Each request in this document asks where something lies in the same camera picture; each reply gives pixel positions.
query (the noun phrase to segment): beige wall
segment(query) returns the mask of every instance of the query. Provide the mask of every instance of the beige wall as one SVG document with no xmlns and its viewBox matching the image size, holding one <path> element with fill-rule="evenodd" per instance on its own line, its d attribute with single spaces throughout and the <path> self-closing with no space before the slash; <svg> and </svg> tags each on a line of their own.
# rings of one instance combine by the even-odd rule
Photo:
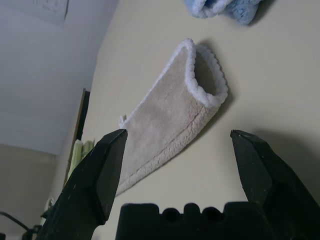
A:
<svg viewBox="0 0 320 240">
<path fill-rule="evenodd" d="M 124 203 L 182 211 L 243 201 L 232 129 L 267 140 L 320 203 L 320 1 L 277 0 L 250 27 L 191 17 L 182 0 L 120 0 L 100 48 L 83 140 L 118 128 L 185 38 L 217 55 L 230 96 L 182 154 L 116 198 L 100 239 L 114 239 Z"/>
<path fill-rule="evenodd" d="M 29 228 L 40 223 L 55 172 L 55 156 L 35 150 L 0 144 L 0 211 Z M 25 232 L 0 216 L 0 233 Z"/>
</svg>

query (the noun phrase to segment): fuzzy slipper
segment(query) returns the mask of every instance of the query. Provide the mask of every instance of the fuzzy slipper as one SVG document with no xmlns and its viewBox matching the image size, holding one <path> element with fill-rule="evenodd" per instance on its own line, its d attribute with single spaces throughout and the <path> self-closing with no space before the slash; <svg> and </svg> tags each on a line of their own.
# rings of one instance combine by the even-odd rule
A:
<svg viewBox="0 0 320 240">
<path fill-rule="evenodd" d="M 227 96 L 214 54 L 191 39 L 184 40 L 142 102 L 119 123 L 128 138 L 117 195 L 177 155 Z"/>
</svg>

